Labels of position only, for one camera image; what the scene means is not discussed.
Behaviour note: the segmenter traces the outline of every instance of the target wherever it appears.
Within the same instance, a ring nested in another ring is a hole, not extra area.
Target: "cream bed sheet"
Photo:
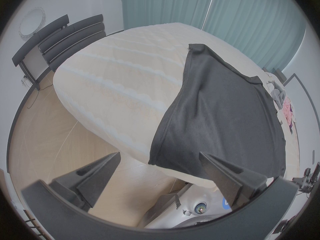
[[[182,86],[188,44],[206,44],[242,74],[271,76],[221,39],[182,23],[137,27],[100,39],[67,59],[53,84],[66,109],[88,130],[120,152],[148,163],[154,134]],[[285,178],[299,173],[299,149],[282,111]],[[213,181],[154,166],[169,176],[213,188]]]

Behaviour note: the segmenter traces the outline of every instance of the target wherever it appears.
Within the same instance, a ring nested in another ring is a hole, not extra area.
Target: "black garment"
[[[204,44],[190,44],[182,88],[154,135],[149,164],[207,179],[205,151],[266,175],[284,175],[286,141],[273,99]]]

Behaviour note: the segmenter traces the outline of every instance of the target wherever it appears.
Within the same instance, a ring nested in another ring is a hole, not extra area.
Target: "curtain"
[[[124,29],[181,22],[201,29],[211,0],[122,0]]]
[[[213,0],[203,30],[272,72],[296,54],[306,20],[294,0]]]

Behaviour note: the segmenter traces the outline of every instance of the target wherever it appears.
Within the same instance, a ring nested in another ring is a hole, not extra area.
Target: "pink clothing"
[[[288,96],[285,98],[283,106],[282,106],[282,111],[283,114],[285,115],[288,125],[291,125],[291,120],[292,120],[292,116],[293,116],[293,112],[290,110],[290,101]]]

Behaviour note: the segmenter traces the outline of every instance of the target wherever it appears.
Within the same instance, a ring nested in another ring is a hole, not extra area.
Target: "wooden floor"
[[[44,90],[39,94],[33,91],[14,128],[9,169],[20,199],[21,189],[37,179],[50,183],[53,178],[117,151],[86,130],[64,108],[50,86],[53,75],[51,71],[41,81]],[[121,163],[89,213],[135,227],[160,195],[183,186],[184,182],[121,154]]]

